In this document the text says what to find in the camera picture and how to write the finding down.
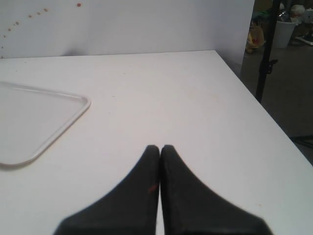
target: white tabletop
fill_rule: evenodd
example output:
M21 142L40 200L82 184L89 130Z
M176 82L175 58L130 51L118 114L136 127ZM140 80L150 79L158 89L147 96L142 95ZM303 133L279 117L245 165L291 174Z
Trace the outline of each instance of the white tabletop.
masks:
M0 169L1 234L53 233L148 144L174 145L206 185L276 235L312 234L312 166L215 51L2 59L0 73L92 100L35 162Z

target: white wall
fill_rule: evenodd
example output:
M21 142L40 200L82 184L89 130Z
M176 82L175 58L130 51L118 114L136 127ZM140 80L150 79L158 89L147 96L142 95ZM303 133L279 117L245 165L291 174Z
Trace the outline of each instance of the white wall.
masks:
M215 49L230 65L241 64L253 4L254 0L0 0L0 57Z

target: black pole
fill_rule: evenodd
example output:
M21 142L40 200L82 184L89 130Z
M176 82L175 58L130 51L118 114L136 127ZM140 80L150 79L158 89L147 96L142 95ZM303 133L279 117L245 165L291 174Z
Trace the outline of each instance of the black pole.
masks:
M272 44L275 34L275 28L277 23L277 16L279 13L279 6L280 6L281 0L273 0L273 6L270 11L269 15L269 21L268 21L268 34L266 37L266 43L264 48L264 54L263 59L260 64L259 69L259 80L258 80L258 86L256 88L256 94L255 98L261 103L264 85L266 76L271 73L272 67L275 63L277 63L277 60L269 61L270 52L272 50Z

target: plastic tray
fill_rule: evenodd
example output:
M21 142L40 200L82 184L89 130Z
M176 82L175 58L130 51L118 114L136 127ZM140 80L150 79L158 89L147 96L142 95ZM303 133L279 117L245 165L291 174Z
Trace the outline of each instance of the plastic tray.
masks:
M90 104L81 95L0 81L0 165L39 157Z

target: red mark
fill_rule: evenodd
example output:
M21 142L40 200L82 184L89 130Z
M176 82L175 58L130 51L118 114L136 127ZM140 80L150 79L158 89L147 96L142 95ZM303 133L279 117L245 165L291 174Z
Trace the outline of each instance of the red mark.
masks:
M148 192L153 192L154 190L156 190L158 188L158 185L153 185L148 189Z

